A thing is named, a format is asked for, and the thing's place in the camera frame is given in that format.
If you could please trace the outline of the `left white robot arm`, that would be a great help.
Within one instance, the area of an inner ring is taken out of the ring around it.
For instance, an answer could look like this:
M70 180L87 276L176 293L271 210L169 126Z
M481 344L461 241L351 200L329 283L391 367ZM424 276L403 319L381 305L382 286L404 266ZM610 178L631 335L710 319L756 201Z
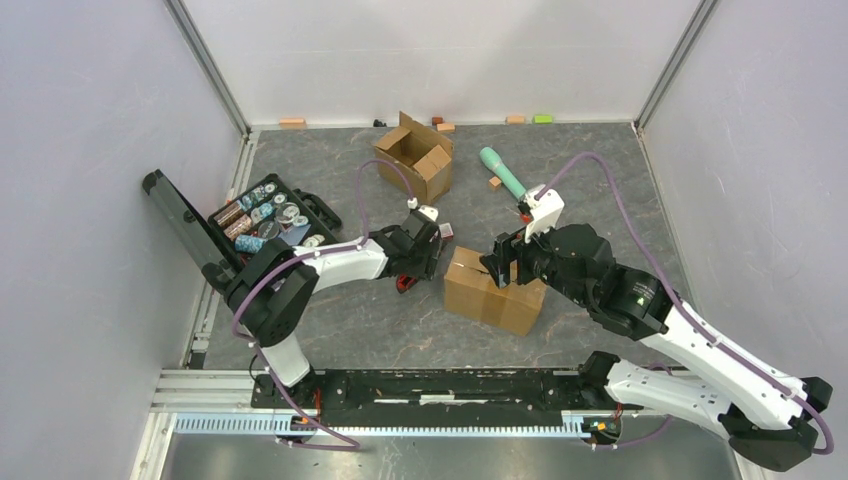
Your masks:
M294 333L313 294L354 281L432 279L443 244L437 219L436 208L420 206L402 224L353 241L292 247L272 240L229 284L232 331L257 350L288 406L302 407L314 394L311 365Z

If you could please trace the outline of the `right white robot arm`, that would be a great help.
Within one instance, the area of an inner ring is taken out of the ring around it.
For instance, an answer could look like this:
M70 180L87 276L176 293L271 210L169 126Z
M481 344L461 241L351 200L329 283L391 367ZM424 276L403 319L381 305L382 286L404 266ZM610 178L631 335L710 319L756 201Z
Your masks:
M775 472L832 450L821 418L833 392L828 382L786 375L756 359L657 277L619 264L610 243L591 226L501 234L480 261L498 287L540 281L584 308L605 330L690 372L689 378L657 373L596 351L577 382L585 405L602 408L613 400L690 422Z

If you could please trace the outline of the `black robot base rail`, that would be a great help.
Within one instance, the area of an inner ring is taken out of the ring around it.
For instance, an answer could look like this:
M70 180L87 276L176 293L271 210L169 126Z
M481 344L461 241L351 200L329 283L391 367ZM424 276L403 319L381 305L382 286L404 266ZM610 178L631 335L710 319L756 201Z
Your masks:
M296 403L328 427L541 427L565 411L614 412L619 405L575 370L327 369L284 397L269 374L252 374L251 405Z

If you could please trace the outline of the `brown cardboard express box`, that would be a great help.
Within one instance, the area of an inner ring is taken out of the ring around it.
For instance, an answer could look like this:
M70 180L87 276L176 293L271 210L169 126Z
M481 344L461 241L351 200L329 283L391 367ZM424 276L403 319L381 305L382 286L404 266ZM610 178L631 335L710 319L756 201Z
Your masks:
M452 186L454 144L403 111L398 118L399 125L376 142L374 152L401 174L382 164L378 172L402 192L407 181L420 203L434 205Z

